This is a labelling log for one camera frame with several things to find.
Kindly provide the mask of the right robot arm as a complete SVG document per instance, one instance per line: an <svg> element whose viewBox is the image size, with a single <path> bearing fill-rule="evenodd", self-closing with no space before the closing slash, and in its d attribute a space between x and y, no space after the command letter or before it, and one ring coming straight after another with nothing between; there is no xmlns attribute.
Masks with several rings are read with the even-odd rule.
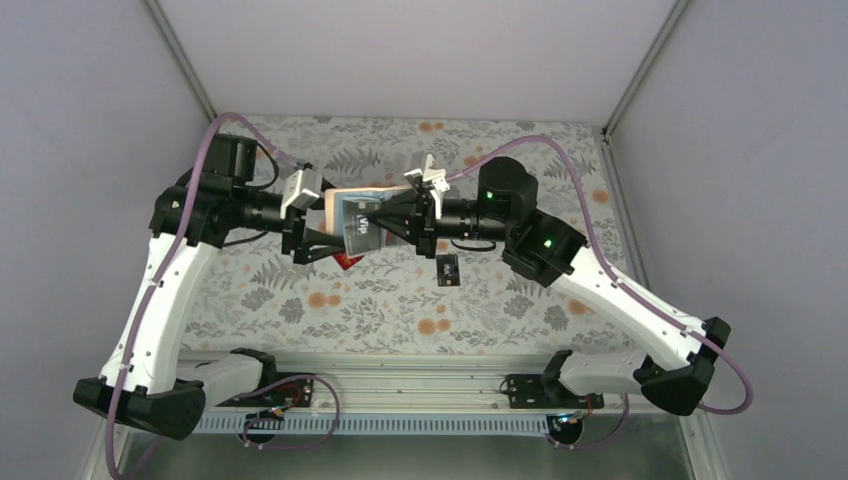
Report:
<svg viewBox="0 0 848 480"><path fill-rule="evenodd" d="M541 375L555 405L589 395L641 395L678 416L692 414L715 373L730 326L700 320L654 296L597 254L585 234L537 207L538 181L517 160L482 166L473 200L437 197L419 174L413 187L368 214L370 223L435 257L439 240L503 244L510 269L542 287L564 292L621 329L638 347L628 354L554 354Z"/></svg>

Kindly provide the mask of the black credit card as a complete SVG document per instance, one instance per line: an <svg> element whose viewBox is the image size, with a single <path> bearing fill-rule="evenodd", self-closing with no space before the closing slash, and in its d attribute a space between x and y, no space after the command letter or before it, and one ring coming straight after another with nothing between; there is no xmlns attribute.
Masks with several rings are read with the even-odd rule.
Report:
<svg viewBox="0 0 848 480"><path fill-rule="evenodd" d="M343 215L343 240L345 253L357 257L380 250L383 235L381 228L370 222L366 212L350 211Z"/></svg>
<svg viewBox="0 0 848 480"><path fill-rule="evenodd" d="M456 254L439 254L435 260L438 286L460 286L459 257Z"/></svg>

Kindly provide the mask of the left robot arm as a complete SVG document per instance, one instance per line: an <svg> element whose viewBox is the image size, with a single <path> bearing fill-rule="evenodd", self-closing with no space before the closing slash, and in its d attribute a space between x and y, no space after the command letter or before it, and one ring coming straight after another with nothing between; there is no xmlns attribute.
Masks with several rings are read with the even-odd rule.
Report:
<svg viewBox="0 0 848 480"><path fill-rule="evenodd" d="M130 317L100 373L77 383L76 404L114 424L174 440L192 433L206 410L238 400L256 406L263 418L310 404L312 381L285 380L268 353L241 347L191 369L178 365L188 314L230 232L278 233L283 253L298 264L343 249L306 225L307 212L322 208L331 183L300 164L274 193L254 181L264 150L254 139L217 134L202 164L157 198L147 267Z"/></svg>

